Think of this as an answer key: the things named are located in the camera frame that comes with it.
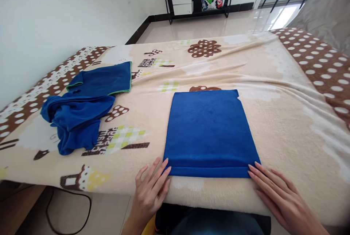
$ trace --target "cream blanket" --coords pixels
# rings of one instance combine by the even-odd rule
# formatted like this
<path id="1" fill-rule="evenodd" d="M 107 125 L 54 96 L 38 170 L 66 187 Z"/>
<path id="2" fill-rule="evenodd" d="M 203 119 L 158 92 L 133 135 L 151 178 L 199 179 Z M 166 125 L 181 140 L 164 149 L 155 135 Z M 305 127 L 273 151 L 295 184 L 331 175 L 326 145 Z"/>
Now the cream blanket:
<path id="1" fill-rule="evenodd" d="M 274 33 L 82 49 L 2 111 L 0 177 L 132 195 L 138 170 L 163 156 L 174 92 L 237 89 L 262 164 L 288 176 L 323 224 L 344 224 L 348 58 L 303 31 Z M 125 61 L 131 92 L 101 119 L 96 147 L 60 156 L 56 130 L 39 114 L 43 101 L 64 94 L 81 70 Z M 166 201 L 270 214 L 250 179 L 172 177 Z"/>

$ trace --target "gray curtain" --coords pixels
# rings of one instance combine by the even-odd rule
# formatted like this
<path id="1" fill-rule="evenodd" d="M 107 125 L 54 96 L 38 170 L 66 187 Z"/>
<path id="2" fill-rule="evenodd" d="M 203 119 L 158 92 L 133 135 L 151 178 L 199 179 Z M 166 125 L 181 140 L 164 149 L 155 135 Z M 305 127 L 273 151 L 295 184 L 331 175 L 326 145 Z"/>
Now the gray curtain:
<path id="1" fill-rule="evenodd" d="M 306 30 L 350 55 L 350 0 L 307 0 L 288 26 Z"/>

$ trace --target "blue clothing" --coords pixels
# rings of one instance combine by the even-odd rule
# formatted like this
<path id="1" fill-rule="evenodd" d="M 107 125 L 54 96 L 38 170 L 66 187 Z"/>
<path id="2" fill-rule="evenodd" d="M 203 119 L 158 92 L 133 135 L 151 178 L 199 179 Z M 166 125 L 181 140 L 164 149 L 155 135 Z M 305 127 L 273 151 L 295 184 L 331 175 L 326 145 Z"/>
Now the blue clothing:
<path id="1" fill-rule="evenodd" d="M 97 144 L 100 118 L 108 113 L 114 100 L 113 96 L 85 97 L 71 92 L 62 97 L 50 96 L 40 113 L 57 127 L 59 153 L 68 155 L 82 147 L 91 150 Z"/>
<path id="2" fill-rule="evenodd" d="M 171 235 L 264 235 L 256 219 L 247 213 L 193 208 Z"/>
<path id="3" fill-rule="evenodd" d="M 260 163 L 237 90 L 175 93 L 164 159 L 170 175 L 249 178 Z"/>
<path id="4" fill-rule="evenodd" d="M 82 71 L 67 86 L 76 96 L 106 96 L 129 92 L 131 88 L 131 62 Z"/>

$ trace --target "finger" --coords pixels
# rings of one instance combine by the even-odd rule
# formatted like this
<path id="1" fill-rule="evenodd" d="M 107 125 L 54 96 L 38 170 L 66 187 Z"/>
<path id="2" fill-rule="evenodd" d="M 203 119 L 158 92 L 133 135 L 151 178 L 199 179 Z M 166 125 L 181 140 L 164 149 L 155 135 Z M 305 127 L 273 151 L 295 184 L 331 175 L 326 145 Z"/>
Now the finger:
<path id="1" fill-rule="evenodd" d="M 157 182 L 154 184 L 154 187 L 152 188 L 152 194 L 154 195 L 154 197 L 157 196 L 157 194 L 159 193 L 160 189 L 162 188 L 164 182 L 167 180 L 167 177 L 169 175 L 171 171 L 171 166 L 168 167 L 163 174 L 160 176 L 160 178 L 157 180 Z"/>
<path id="2" fill-rule="evenodd" d="M 163 163 L 161 164 L 161 166 L 159 167 L 157 172 L 153 175 L 153 177 L 151 178 L 151 180 L 148 183 L 150 189 L 153 188 L 154 184 L 160 178 L 160 176 L 161 176 L 162 172 L 164 171 L 165 167 L 167 166 L 167 164 L 168 164 L 168 159 L 163 161 Z"/>
<path id="3" fill-rule="evenodd" d="M 158 193 L 158 197 L 156 199 L 156 206 L 158 208 L 160 208 L 165 197 L 167 196 L 168 191 L 169 191 L 169 186 L 170 186 L 170 178 L 165 181 L 164 185 L 162 186 L 162 188 L 160 189 L 160 191 Z"/>
<path id="4" fill-rule="evenodd" d="M 152 166 L 150 167 L 149 171 L 147 172 L 147 175 L 145 179 L 143 180 L 144 183 L 148 184 L 149 180 L 151 179 L 154 170 L 156 169 L 157 165 L 159 164 L 160 157 L 157 157 L 156 160 L 153 162 Z"/>
<path id="5" fill-rule="evenodd" d="M 288 188 L 286 183 L 282 181 L 278 176 L 273 174 L 270 170 L 260 165 L 258 162 L 255 162 L 255 166 L 258 170 L 260 170 L 265 176 L 267 176 L 269 179 L 271 179 L 277 186 L 279 186 L 283 191 L 287 192 L 288 194 L 292 194 L 293 192 Z"/>
<path id="6" fill-rule="evenodd" d="M 268 184 L 256 176 L 253 172 L 248 171 L 252 180 L 261 188 L 261 190 L 280 208 L 285 204 L 284 199 L 276 193 Z"/>
<path id="7" fill-rule="evenodd" d="M 286 183 L 287 187 L 291 191 L 293 191 L 296 194 L 299 194 L 298 190 L 296 189 L 296 187 L 294 186 L 293 182 L 290 179 L 286 178 L 281 172 L 277 170 L 271 169 L 271 171 L 273 174 L 276 174 L 277 176 L 279 176 Z"/>
<path id="8" fill-rule="evenodd" d="M 142 177 L 142 174 L 146 171 L 146 169 L 148 168 L 148 165 L 145 165 L 143 166 L 143 168 L 140 169 L 140 171 L 137 173 L 136 177 L 135 177 L 135 183 L 136 183 L 136 186 L 139 186 L 142 181 L 141 181 L 141 177 Z"/>
<path id="9" fill-rule="evenodd" d="M 253 172 L 258 178 L 260 178 L 263 182 L 265 182 L 268 186 L 270 186 L 280 197 L 283 199 L 287 199 L 288 193 L 283 191 L 279 186 L 277 186 L 271 179 L 265 176 L 260 170 L 253 167 L 252 165 L 248 165 L 251 172 Z"/>
<path id="10" fill-rule="evenodd" d="M 281 224 L 281 226 L 284 227 L 286 230 L 288 230 L 287 222 L 284 219 L 278 206 L 264 192 L 256 190 L 256 193 L 259 196 L 259 198 L 263 201 L 263 203 L 266 205 L 266 207 L 269 208 L 269 210 L 275 216 L 275 218 Z"/>

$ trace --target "blue towel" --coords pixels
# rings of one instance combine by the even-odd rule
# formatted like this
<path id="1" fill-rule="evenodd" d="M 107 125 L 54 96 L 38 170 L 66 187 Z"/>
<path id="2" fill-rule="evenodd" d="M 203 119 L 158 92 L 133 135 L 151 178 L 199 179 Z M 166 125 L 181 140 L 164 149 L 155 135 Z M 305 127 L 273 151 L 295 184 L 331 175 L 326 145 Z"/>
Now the blue towel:
<path id="1" fill-rule="evenodd" d="M 108 113 L 114 100 L 113 96 L 85 97 L 71 92 L 62 97 L 50 96 L 40 113 L 57 127 L 59 153 L 69 155 L 82 147 L 91 150 L 97 144 L 100 118 Z"/>
<path id="2" fill-rule="evenodd" d="M 67 86 L 76 96 L 106 96 L 129 92 L 131 88 L 131 62 L 82 71 Z"/>
<path id="3" fill-rule="evenodd" d="M 175 93 L 166 158 L 174 176 L 249 178 L 260 159 L 238 91 Z"/>

